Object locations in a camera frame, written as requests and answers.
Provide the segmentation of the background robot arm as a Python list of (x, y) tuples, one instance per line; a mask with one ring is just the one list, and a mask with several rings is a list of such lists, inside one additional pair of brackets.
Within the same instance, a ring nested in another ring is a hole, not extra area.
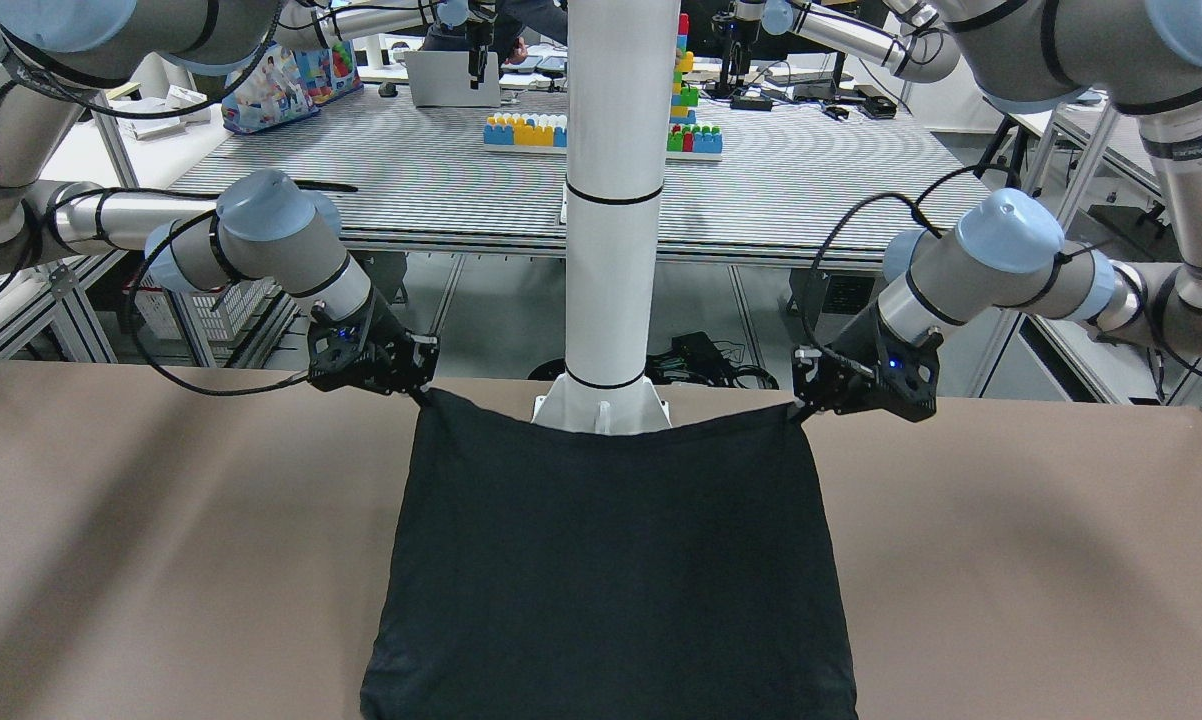
[(962, 60), (962, 50), (941, 26), (938, 10), (926, 1), (883, 5), (902, 23), (902, 32), (885, 31), (813, 1), (734, 1), (732, 14), (757, 20), (769, 35), (796, 35), (856, 56), (904, 82), (929, 85), (947, 78)]

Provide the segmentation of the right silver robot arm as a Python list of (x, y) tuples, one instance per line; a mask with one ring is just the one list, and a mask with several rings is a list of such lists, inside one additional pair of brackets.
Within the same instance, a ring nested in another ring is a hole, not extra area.
[(125, 250), (173, 291), (270, 279), (313, 314), (304, 381), (426, 404), (436, 338), (392, 315), (314, 184), (257, 169), (209, 197), (43, 175), (81, 115), (111, 114), (95, 96), (147, 58), (243, 82), (267, 50), (331, 29), (316, 1), (0, 1), (0, 275)]

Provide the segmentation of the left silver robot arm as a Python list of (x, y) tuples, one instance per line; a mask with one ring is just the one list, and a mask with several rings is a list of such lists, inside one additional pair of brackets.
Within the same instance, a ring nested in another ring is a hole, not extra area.
[(936, 411), (939, 349), (986, 311), (1008, 331), (990, 333), (966, 379), (980, 395), (1002, 365), (1008, 343), (1035, 316), (1046, 329), (1078, 325), (1093, 343), (1131, 349), (1154, 400), (1202, 388), (1202, 1), (889, 1), (894, 31), (852, 20), (817, 1), (770, 10), (764, 29), (833, 47), (877, 64), (908, 85), (970, 69), (1005, 126), (1035, 131), (1087, 93), (1103, 96), (1101, 117), (1131, 119), (1139, 150), (1114, 169), (1148, 201), (1136, 228), (1173, 250), (1139, 249), (1094, 218), (1099, 169), (1109, 168), (1112, 133), (1085, 138), (1037, 129), (1027, 165), (986, 151), (966, 173), (1000, 172), (1005, 188), (950, 228), (927, 219), (921, 200), (897, 201), (912, 228), (889, 240), (883, 288), (821, 343), (803, 311), (796, 350), (798, 418), (885, 410), (904, 419)]

